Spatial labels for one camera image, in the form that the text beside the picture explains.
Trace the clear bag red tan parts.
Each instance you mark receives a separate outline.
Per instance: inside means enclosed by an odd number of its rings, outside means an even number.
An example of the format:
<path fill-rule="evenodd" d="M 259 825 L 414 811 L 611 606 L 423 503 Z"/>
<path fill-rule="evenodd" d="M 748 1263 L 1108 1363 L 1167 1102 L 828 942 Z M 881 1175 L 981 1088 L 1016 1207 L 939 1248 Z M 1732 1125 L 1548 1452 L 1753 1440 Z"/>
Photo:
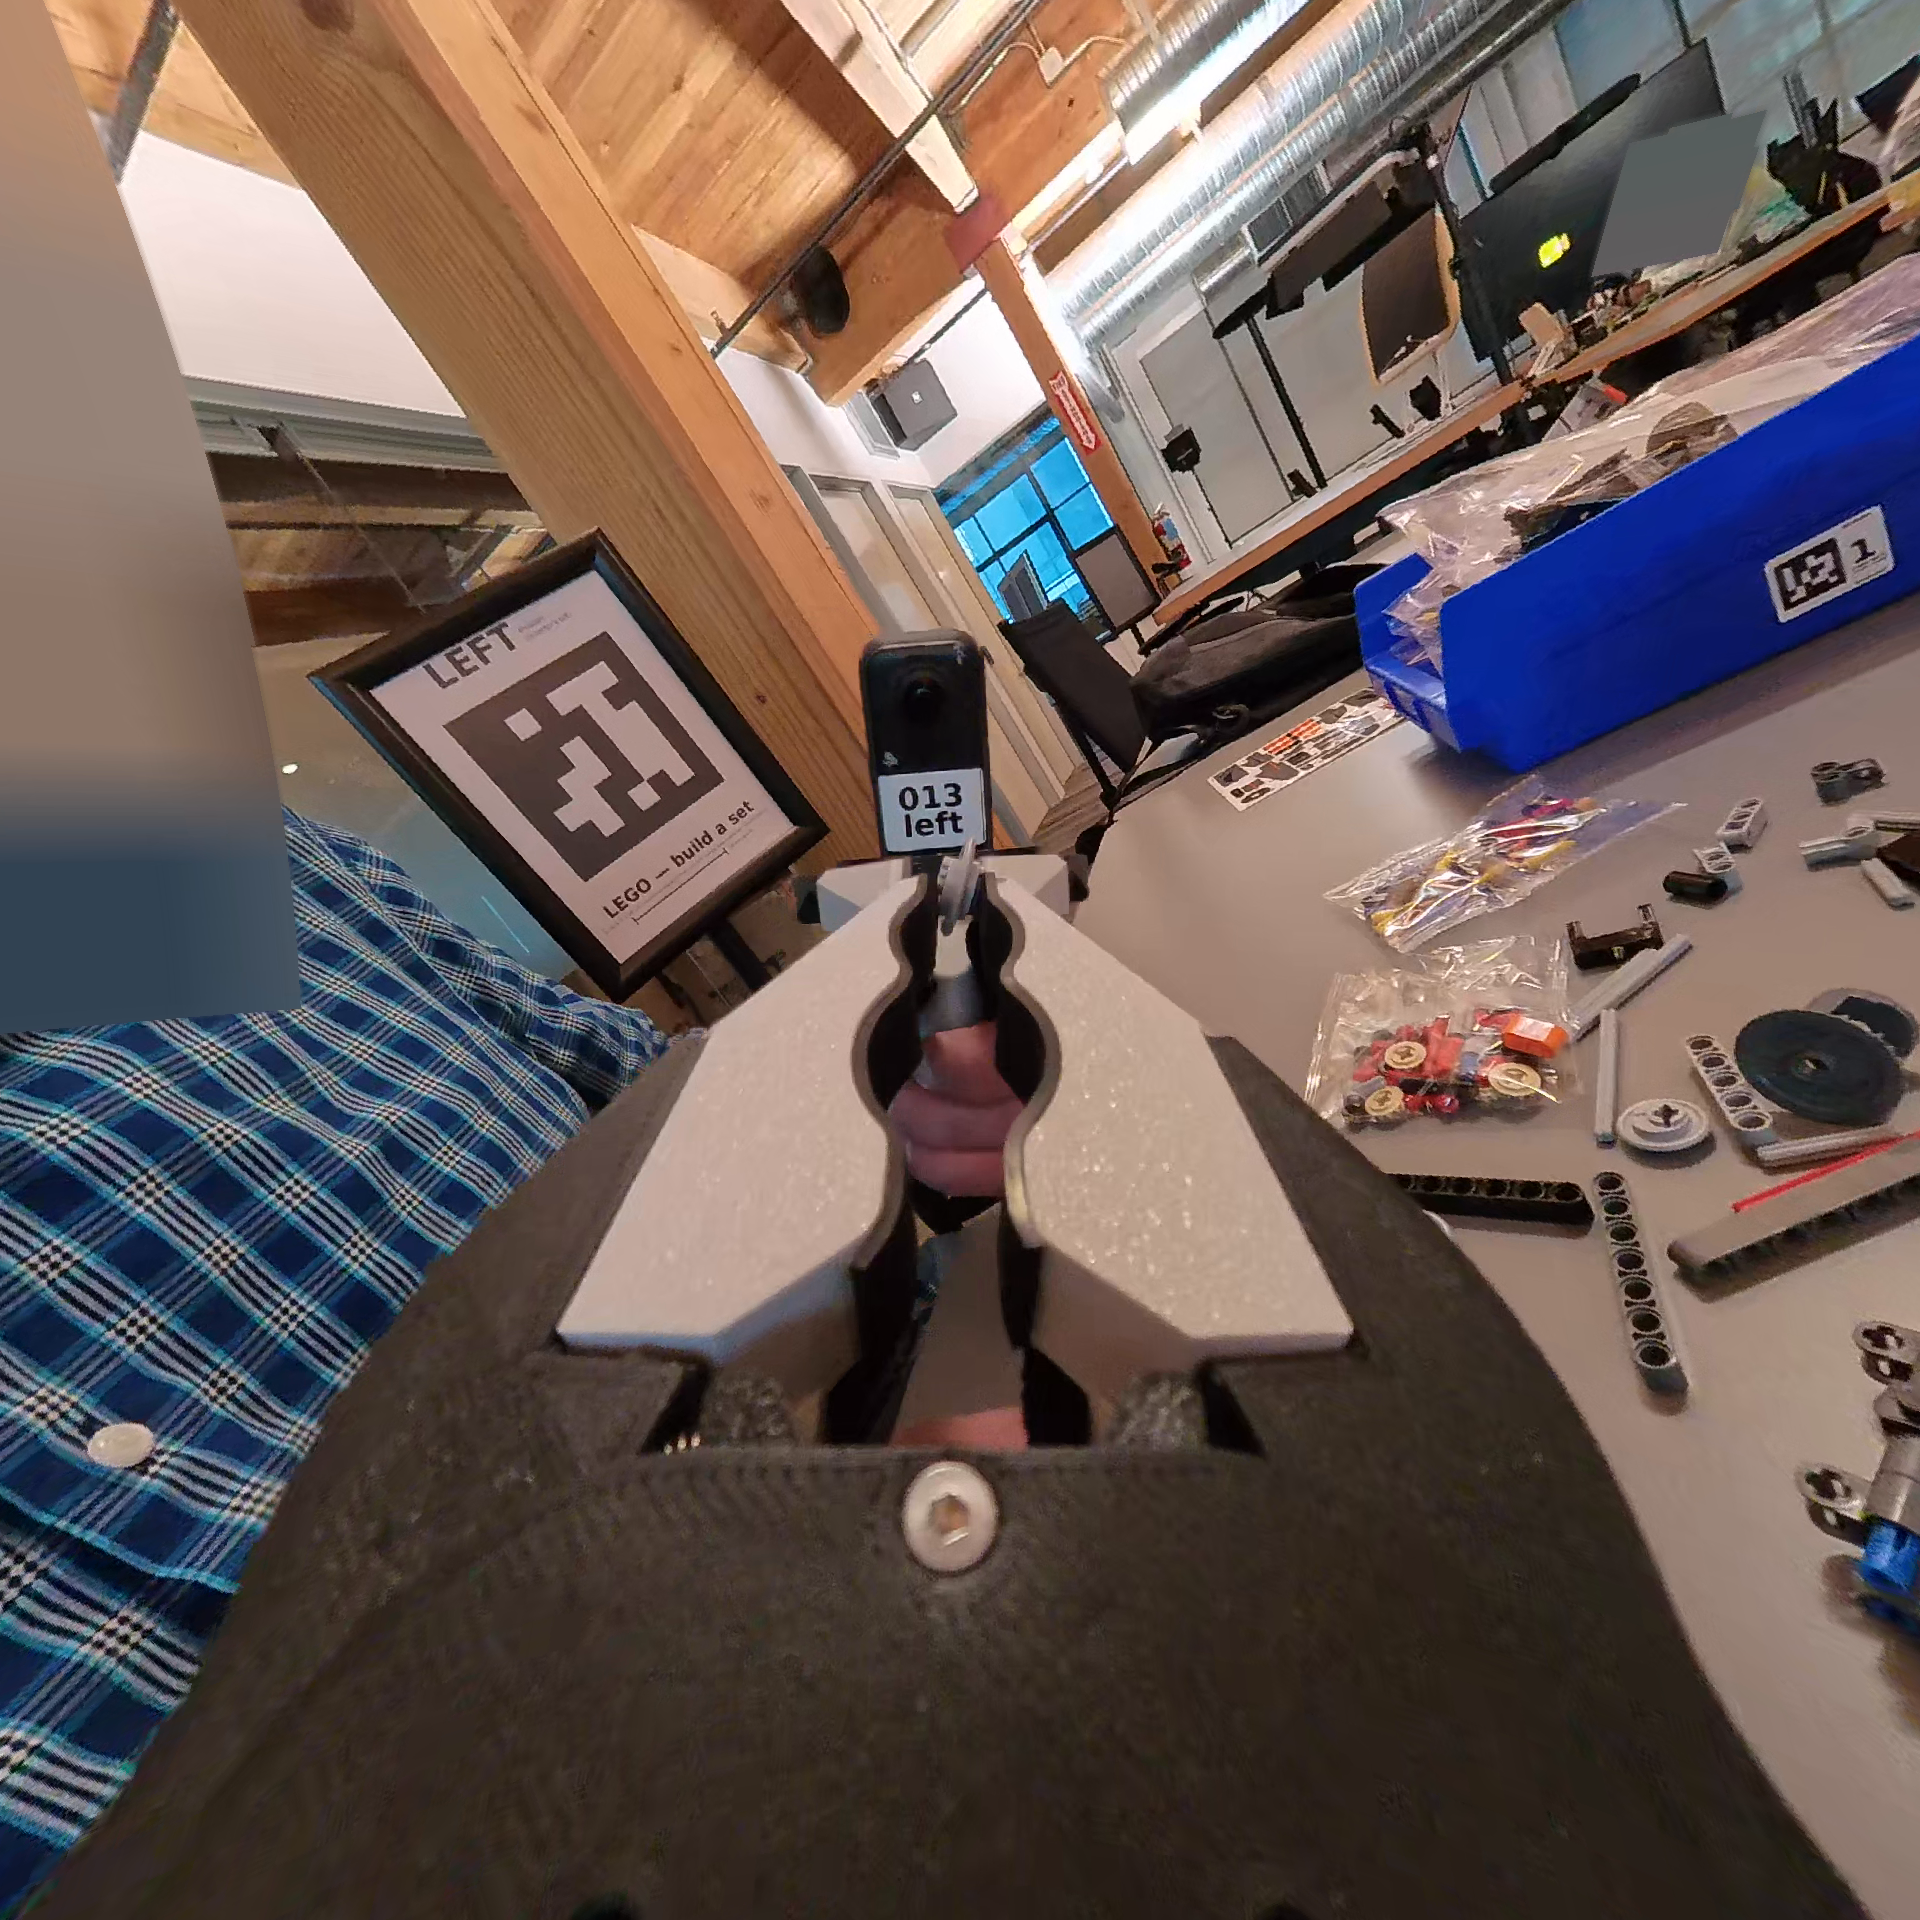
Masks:
<path fill-rule="evenodd" d="M 1561 937 L 1502 935 L 1335 972 L 1302 1095 L 1348 1134 L 1523 1123 L 1576 1093 Z"/>

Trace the wood-framed dark panel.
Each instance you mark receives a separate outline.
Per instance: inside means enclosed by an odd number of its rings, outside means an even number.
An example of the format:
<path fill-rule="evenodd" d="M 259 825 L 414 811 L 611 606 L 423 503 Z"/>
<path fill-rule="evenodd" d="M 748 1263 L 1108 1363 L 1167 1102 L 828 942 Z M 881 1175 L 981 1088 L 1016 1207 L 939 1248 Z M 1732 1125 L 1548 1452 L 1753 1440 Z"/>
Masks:
<path fill-rule="evenodd" d="M 1377 388 L 1439 351 L 1460 324 L 1445 211 L 1423 207 L 1359 267 L 1359 332 Z"/>

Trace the black wall speaker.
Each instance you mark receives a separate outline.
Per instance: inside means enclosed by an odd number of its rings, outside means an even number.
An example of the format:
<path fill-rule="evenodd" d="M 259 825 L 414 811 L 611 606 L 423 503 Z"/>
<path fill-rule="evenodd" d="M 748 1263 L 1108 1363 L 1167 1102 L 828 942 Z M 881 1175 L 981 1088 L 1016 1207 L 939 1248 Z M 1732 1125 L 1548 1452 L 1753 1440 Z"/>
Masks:
<path fill-rule="evenodd" d="M 864 398 L 887 436 L 901 449 L 921 449 L 958 420 L 953 398 L 925 355 L 875 380 Z"/>

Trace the toy car chassis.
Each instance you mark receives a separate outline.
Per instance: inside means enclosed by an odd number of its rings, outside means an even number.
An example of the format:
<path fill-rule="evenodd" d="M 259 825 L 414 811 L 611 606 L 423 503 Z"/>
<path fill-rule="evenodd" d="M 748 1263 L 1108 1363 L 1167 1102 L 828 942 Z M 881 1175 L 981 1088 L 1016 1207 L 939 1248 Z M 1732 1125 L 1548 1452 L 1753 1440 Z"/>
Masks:
<path fill-rule="evenodd" d="M 1856 1597 L 1872 1619 L 1918 1633 L 1918 1331 L 1870 1319 L 1853 1328 L 1863 1368 L 1878 1385 L 1878 1465 L 1860 1476 L 1803 1462 L 1793 1476 L 1807 1518 L 1857 1547 Z"/>

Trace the framed marker sign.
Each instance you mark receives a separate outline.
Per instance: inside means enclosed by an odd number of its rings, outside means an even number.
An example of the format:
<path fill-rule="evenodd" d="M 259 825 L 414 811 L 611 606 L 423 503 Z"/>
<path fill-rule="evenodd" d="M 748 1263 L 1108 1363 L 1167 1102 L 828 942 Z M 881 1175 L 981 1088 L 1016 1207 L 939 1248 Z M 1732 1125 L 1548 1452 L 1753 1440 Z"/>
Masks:
<path fill-rule="evenodd" d="M 828 837 L 603 532 L 310 680 L 616 1001 Z"/>

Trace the dark grey flat toy beam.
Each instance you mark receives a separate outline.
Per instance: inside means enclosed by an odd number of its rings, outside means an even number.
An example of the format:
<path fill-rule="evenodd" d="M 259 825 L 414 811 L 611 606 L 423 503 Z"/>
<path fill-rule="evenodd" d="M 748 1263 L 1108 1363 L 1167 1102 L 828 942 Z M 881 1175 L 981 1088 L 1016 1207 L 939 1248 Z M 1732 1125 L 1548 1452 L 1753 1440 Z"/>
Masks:
<path fill-rule="evenodd" d="M 1725 1212 L 1668 1241 L 1672 1269 L 1711 1285 L 1744 1263 L 1811 1257 L 1811 1248 L 1916 1207 L 1918 1143 L 1793 1188 L 1744 1213 Z"/>

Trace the black toy wheel disc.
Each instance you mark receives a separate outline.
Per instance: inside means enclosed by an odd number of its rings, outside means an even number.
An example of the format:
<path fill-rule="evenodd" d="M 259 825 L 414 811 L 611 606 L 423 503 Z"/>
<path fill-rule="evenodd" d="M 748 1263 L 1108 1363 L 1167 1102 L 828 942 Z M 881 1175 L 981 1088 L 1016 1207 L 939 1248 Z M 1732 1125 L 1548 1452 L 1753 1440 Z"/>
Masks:
<path fill-rule="evenodd" d="M 1735 1036 L 1735 1064 L 1763 1100 L 1830 1127 L 1885 1123 L 1905 1093 L 1918 1021 L 1884 991 L 1830 989 L 1763 1012 Z"/>

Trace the silver air duct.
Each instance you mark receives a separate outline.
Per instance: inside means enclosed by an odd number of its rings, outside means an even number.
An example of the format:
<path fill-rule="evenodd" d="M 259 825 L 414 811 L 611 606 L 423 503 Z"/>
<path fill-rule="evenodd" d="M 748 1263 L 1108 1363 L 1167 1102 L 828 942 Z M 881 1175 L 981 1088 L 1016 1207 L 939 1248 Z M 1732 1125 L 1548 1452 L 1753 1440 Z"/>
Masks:
<path fill-rule="evenodd" d="M 1127 160 L 1198 132 L 1047 277 L 1102 340 L 1243 238 L 1315 167 L 1423 121 L 1536 33 L 1555 1 L 1179 4 L 1108 75 Z"/>

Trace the light grey holed toy beam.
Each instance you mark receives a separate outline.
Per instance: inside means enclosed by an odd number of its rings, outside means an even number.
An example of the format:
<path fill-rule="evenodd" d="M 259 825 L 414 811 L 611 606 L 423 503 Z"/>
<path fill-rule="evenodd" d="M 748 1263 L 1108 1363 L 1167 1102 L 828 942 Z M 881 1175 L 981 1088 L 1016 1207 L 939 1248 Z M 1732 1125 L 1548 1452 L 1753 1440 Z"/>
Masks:
<path fill-rule="evenodd" d="M 1781 1141 L 1774 1109 L 1737 1067 L 1732 1046 L 1713 1036 L 1689 1036 L 1687 1057 L 1727 1134 L 1758 1156 Z"/>

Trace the black holed toy beam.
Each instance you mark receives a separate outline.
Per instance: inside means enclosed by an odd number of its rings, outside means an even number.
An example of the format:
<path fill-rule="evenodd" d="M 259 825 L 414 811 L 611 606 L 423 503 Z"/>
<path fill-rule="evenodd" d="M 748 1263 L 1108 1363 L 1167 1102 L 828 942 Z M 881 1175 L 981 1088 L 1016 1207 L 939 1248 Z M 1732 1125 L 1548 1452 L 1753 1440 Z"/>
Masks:
<path fill-rule="evenodd" d="M 1592 1200 L 1572 1182 L 1487 1180 L 1472 1175 L 1392 1172 L 1419 1208 L 1436 1216 L 1465 1216 L 1519 1224 L 1549 1224 L 1587 1231 Z"/>

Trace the wooden work table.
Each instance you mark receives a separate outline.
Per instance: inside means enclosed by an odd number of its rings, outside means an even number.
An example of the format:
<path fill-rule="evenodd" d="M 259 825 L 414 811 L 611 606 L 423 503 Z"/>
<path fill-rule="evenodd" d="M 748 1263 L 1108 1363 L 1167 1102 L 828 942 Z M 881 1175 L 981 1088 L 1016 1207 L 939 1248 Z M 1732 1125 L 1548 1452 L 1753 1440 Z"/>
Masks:
<path fill-rule="evenodd" d="M 1377 448 L 1367 461 L 1292 504 L 1271 532 L 1237 547 L 1209 574 L 1160 600 L 1159 630 L 1171 633 L 1182 621 L 1200 616 L 1228 592 L 1255 592 L 1279 585 L 1294 574 L 1311 574 L 1323 565 L 1347 559 L 1355 537 L 1377 520 L 1389 503 L 1436 483 L 1456 454 L 1480 457 L 1480 443 L 1528 398 L 1528 382 L 1516 376 L 1473 399 L 1463 399 L 1423 431 Z"/>

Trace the dark grey holed toy beam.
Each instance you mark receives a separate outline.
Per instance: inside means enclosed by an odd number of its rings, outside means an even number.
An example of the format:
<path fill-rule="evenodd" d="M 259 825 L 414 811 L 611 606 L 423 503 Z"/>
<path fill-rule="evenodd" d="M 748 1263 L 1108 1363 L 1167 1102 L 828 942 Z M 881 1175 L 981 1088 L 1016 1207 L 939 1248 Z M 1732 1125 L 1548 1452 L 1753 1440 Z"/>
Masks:
<path fill-rule="evenodd" d="M 1689 1399 L 1689 1371 L 1675 1349 L 1660 1267 L 1641 1233 L 1641 1217 L 1623 1172 L 1590 1180 L 1595 1231 L 1607 1260 L 1629 1367 L 1644 1392 L 1663 1407 Z"/>

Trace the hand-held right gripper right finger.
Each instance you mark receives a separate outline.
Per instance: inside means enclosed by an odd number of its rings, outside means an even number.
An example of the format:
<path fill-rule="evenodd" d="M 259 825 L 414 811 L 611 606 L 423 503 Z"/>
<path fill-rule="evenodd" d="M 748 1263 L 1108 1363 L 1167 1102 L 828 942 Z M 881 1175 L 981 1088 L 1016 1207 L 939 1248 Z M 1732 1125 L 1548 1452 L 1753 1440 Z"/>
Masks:
<path fill-rule="evenodd" d="M 1012 880 L 977 885 L 1014 1340 L 1063 1374 L 1190 1374 L 1352 1340 L 1209 1033 Z"/>

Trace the display panel on stand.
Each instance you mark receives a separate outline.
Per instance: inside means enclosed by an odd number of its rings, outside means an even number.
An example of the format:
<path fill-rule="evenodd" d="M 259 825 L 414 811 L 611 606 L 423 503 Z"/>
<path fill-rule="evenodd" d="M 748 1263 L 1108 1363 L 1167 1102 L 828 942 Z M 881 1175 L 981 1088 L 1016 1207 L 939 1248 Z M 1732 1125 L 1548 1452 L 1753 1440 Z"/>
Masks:
<path fill-rule="evenodd" d="M 1112 630 L 1139 636 L 1155 625 L 1160 608 L 1160 585 L 1143 567 L 1119 528 L 1108 528 L 1071 550 L 1071 561 L 1088 587 L 1100 620 Z"/>

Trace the person's plaid shirt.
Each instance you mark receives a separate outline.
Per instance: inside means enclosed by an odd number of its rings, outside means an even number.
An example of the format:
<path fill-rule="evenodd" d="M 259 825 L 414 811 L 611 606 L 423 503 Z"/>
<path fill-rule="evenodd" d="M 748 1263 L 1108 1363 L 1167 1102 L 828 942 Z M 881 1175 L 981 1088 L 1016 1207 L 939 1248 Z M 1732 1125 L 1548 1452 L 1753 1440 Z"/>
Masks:
<path fill-rule="evenodd" d="M 425 1269 L 669 1037 L 285 808 L 288 1009 L 3 1043 L 3 1902 L 132 1777 Z"/>

